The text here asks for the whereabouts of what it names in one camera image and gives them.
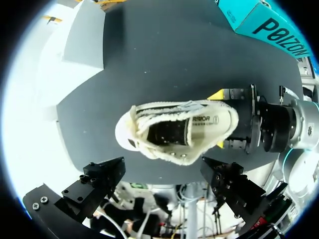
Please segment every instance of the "screw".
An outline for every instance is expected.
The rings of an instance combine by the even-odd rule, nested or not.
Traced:
[[[42,197],[42,198],[40,199],[40,202],[43,203],[43,204],[47,203],[48,201],[49,201],[49,200],[48,200],[48,198],[47,198],[46,196],[44,196],[44,197]]]
[[[308,128],[308,135],[310,136],[310,135],[312,135],[312,133],[313,133],[313,128],[312,128],[311,126],[309,126],[309,128]]]
[[[40,205],[38,203],[33,203],[32,208],[33,210],[38,211],[40,209]]]

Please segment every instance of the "teal box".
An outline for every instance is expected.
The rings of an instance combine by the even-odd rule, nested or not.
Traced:
[[[233,30],[276,46],[295,58],[312,56],[310,46],[274,0],[214,0]]]

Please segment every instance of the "shoe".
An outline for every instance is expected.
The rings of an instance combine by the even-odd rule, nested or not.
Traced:
[[[237,111],[221,101],[155,102],[132,106],[117,123],[115,137],[122,148],[149,159],[191,165],[237,124]]]

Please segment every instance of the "shoe insole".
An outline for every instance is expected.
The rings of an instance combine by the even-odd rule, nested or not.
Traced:
[[[228,110],[205,113],[193,117],[191,138],[192,141],[209,140],[226,133],[231,125],[231,116]]]

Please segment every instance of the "dark gray platform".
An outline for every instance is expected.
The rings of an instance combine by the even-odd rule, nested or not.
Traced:
[[[106,14],[105,70],[57,107],[68,153],[78,169],[89,162],[126,159],[125,181],[181,184],[203,180],[200,160],[177,166],[122,149],[114,129],[131,105],[206,99],[221,88],[256,84],[278,102],[279,85],[302,96],[297,62],[267,43],[235,34],[212,0],[129,0]],[[214,148],[206,156],[251,170],[277,159]]]

